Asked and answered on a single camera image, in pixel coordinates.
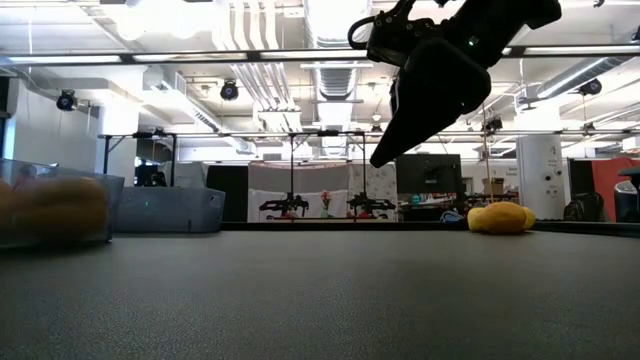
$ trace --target white backdrop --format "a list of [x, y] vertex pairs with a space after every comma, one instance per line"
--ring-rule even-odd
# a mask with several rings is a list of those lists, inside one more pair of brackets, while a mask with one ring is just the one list
[[[349, 192], [347, 190], [331, 191], [331, 202], [329, 203], [329, 214], [334, 217], [344, 218], [347, 216], [347, 200]], [[309, 210], [306, 211], [306, 218], [319, 218], [322, 213], [322, 193], [299, 193], [303, 199], [309, 201]], [[281, 200], [286, 194], [281, 192], [270, 192], [262, 190], [249, 190], [249, 206], [247, 208], [248, 222], [264, 222], [267, 216], [280, 217], [280, 211], [260, 211], [260, 205], [269, 200]], [[302, 217], [302, 209], [298, 208], [297, 214]]]

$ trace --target ventilation duct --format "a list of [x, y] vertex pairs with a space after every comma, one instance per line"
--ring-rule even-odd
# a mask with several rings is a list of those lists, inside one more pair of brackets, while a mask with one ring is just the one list
[[[620, 42], [625, 42], [629, 41], [629, 39], [631, 39], [631, 43], [633, 44], [638, 44], [640, 42], [637, 32], [629, 34], [618, 40], [620, 40]], [[617, 68], [631, 59], [633, 59], [633, 57], [620, 56], [583, 60], [569, 68], [569, 70], [540, 85], [536, 91], [537, 96], [542, 100], [564, 94], [567, 91], [575, 89], [580, 85], [595, 79], [609, 70]]]
[[[304, 0], [305, 23], [309, 46], [315, 49], [349, 47], [347, 33], [351, 25], [369, 16], [371, 0]], [[367, 28], [362, 27], [354, 34], [356, 41], [364, 40]], [[316, 69], [314, 81], [318, 99], [350, 100], [353, 98], [358, 72], [356, 69]], [[353, 104], [318, 104], [318, 120], [323, 127], [339, 127], [344, 130], [351, 120]], [[323, 147], [327, 155], [344, 155], [345, 150], [337, 139], [324, 138]]]

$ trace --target black monitor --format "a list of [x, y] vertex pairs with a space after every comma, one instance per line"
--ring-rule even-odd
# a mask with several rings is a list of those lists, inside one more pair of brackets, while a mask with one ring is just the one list
[[396, 159], [399, 194], [456, 193], [464, 185], [460, 155], [407, 154]]

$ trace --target ceiling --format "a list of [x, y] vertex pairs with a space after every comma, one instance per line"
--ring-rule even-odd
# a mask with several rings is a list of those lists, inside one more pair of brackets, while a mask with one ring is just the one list
[[[565, 0], [563, 18], [547, 27], [536, 31], [521, 31], [512, 45], [557, 45], [557, 44], [612, 44], [627, 43], [629, 34], [638, 30], [640, 25], [640, 1], [607, 0], [601, 8], [593, 7], [593, 0]], [[436, 21], [448, 18], [460, 6], [460, 1], [450, 2], [444, 9], [439, 9], [432, 1], [418, 1], [414, 6], [412, 17], [432, 17]], [[373, 12], [388, 10], [395, 1], [373, 1]], [[162, 51], [215, 51], [208, 29], [214, 19], [207, 4], [190, 4], [194, 11], [190, 12], [189, 23], [197, 24], [196, 32], [187, 39], [180, 39], [167, 32], [145, 34], [136, 40], [127, 41], [118, 34], [114, 13], [121, 7], [100, 6], [98, 0], [90, 1], [18, 1], [4, 0], [0, 2], [0, 53], [83, 53], [83, 52], [162, 52]], [[308, 34], [305, 28], [301, 0], [276, 1], [276, 35], [282, 48], [307, 48]], [[245, 8], [246, 34], [249, 34], [250, 14]], [[563, 73], [583, 59], [526, 59], [523, 61], [506, 59], [490, 69], [493, 92], [486, 100], [491, 104], [499, 97], [505, 96], [513, 103], [512, 93], [523, 81], [533, 87], [554, 76]], [[300, 107], [301, 124], [311, 126], [317, 120], [317, 91], [314, 86], [312, 71], [300, 68], [300, 63], [285, 63], [284, 70], [288, 86], [295, 104]], [[240, 84], [240, 95], [235, 101], [223, 101], [220, 98], [220, 86], [225, 78], [233, 78], [234, 73], [229, 65], [181, 65], [163, 66], [165, 74], [179, 72], [188, 83], [188, 95], [197, 100], [204, 110], [217, 116], [223, 126], [233, 131], [256, 131], [254, 116], [254, 100]], [[171, 126], [193, 122], [185, 116], [176, 114], [170, 106], [162, 101], [151, 103], [146, 98], [140, 84], [130, 83], [130, 75], [141, 69], [127, 66], [47, 68], [38, 70], [48, 77], [82, 78], [104, 77], [122, 89], [141, 99], [149, 101], [154, 111], [147, 112], [141, 118], [142, 123]], [[355, 99], [360, 103], [354, 105], [351, 115], [351, 128], [370, 127], [372, 116], [379, 114], [380, 122], [388, 122], [391, 118], [389, 110], [388, 86], [396, 69], [385, 64], [374, 64], [372, 68], [358, 71]], [[593, 119], [603, 114], [632, 106], [640, 101], [640, 62], [632, 59], [620, 67], [598, 78], [603, 84], [603, 91], [593, 97], [582, 98], [579, 95], [560, 95], [548, 101], [552, 104], [536, 104], [537, 107], [553, 106], [560, 108], [560, 127], [578, 129], [585, 119]], [[494, 109], [505, 123], [505, 128], [518, 129], [519, 124], [512, 121], [516, 116], [513, 106]], [[458, 120], [449, 130], [480, 129], [482, 116], [472, 113]], [[619, 121], [609, 122], [608, 128], [626, 128], [638, 120], [631, 112]], [[428, 109], [425, 119], [428, 121]]]

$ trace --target table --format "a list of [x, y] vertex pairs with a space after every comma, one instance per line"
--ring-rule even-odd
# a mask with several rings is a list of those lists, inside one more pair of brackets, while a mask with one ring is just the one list
[[632, 359], [640, 241], [222, 232], [0, 254], [0, 358]]

